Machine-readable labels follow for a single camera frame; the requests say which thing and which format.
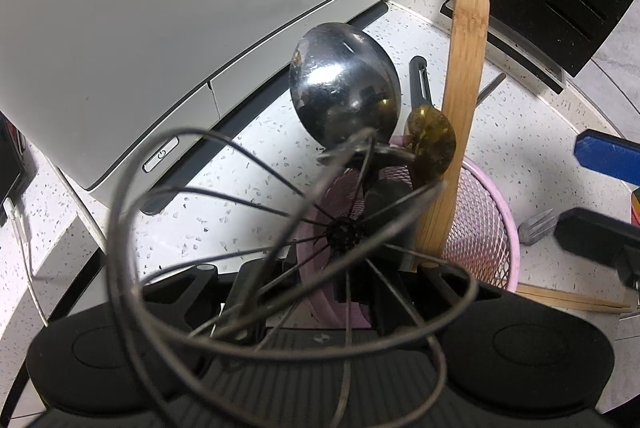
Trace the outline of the wooden chopstick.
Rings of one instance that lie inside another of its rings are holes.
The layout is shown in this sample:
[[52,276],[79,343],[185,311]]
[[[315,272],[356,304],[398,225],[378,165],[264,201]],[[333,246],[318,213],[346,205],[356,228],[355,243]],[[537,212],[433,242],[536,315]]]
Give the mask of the wooden chopstick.
[[542,297],[538,295],[522,294],[522,297],[535,301],[535,303],[543,304],[548,307],[555,307],[561,309],[584,311],[584,312],[599,312],[609,313],[610,315],[621,315],[622,313],[630,312],[630,308],[625,305],[605,305],[605,304],[593,304],[593,303],[580,303],[579,301],[563,300],[558,298]]
[[558,299],[570,300],[570,301],[579,301],[580,303],[605,304],[605,305],[611,305],[611,306],[625,305],[626,307],[629,307],[631,311],[630,306],[624,303],[618,303],[617,301],[605,300],[602,298],[594,298],[594,297],[589,297],[586,295],[580,295],[576,293],[562,292],[562,291],[558,291],[557,289],[544,289],[543,287],[522,284],[522,283],[518,284],[516,293],[520,296],[522,296],[522,294],[530,294],[530,295],[538,295],[542,297],[558,298]]

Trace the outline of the pink mesh utensil cup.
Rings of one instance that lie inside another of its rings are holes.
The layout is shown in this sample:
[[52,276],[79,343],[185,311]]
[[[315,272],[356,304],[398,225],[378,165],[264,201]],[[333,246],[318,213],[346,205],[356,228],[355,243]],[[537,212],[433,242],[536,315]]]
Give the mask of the pink mesh utensil cup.
[[[345,169],[334,178],[326,192],[317,201],[333,216],[345,216],[354,198],[357,173]],[[316,272],[323,269],[330,258],[329,244],[324,237],[329,219],[312,207],[309,218],[320,222],[320,226],[302,222],[296,232],[297,240],[305,241],[296,246],[300,283],[306,283]],[[460,171],[454,221],[442,257],[468,270],[478,281],[508,292],[518,288],[520,274],[520,241],[518,227],[506,199],[491,179],[467,157]],[[331,283],[307,298],[307,304],[315,320],[322,326],[341,328],[345,326],[346,304],[333,297]],[[355,328],[369,328],[370,322],[364,307],[352,302],[350,319]]]

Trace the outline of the bamboo spatula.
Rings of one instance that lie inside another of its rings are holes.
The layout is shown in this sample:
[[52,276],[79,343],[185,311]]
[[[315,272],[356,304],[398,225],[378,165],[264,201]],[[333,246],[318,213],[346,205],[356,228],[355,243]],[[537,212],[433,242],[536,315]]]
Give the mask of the bamboo spatula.
[[458,180],[484,69],[489,0],[454,0],[442,113],[454,129],[457,150],[442,180],[445,188],[420,217],[416,249],[439,258],[456,210]]

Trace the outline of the dark green peeler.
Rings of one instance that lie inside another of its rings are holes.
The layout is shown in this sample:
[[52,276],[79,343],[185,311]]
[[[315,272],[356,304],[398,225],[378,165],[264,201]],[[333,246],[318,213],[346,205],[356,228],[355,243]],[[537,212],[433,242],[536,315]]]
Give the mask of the dark green peeler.
[[427,62],[421,56],[414,56],[409,63],[410,99],[413,109],[433,104],[427,75]]

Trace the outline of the large spoon wooden handle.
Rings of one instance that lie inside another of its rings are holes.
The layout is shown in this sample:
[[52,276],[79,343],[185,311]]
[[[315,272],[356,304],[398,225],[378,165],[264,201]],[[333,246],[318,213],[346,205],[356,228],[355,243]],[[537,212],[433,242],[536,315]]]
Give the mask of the large spoon wooden handle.
[[348,23],[314,26],[299,40],[288,70],[295,112],[324,151],[324,165],[352,135],[374,131],[372,161],[409,162],[390,145],[401,110],[401,88],[392,60],[370,35]]

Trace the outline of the white utensil sterilizer appliance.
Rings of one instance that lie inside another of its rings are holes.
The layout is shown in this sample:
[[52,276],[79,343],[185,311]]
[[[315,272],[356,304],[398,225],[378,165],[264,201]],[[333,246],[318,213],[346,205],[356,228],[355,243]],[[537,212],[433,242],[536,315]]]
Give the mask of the white utensil sterilizer appliance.
[[[155,185],[281,71],[299,38],[381,0],[1,0],[1,110],[95,199]],[[164,136],[156,143],[156,136]]]

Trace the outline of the black tablet device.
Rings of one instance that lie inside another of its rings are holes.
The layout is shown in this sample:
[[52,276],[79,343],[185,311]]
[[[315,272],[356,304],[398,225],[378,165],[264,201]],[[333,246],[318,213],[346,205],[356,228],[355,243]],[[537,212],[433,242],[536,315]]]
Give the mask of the black tablet device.
[[0,211],[1,224],[4,225],[6,211],[3,204],[8,197],[17,196],[26,175],[22,155],[18,153],[15,143],[14,128],[4,115],[1,115],[0,148]]

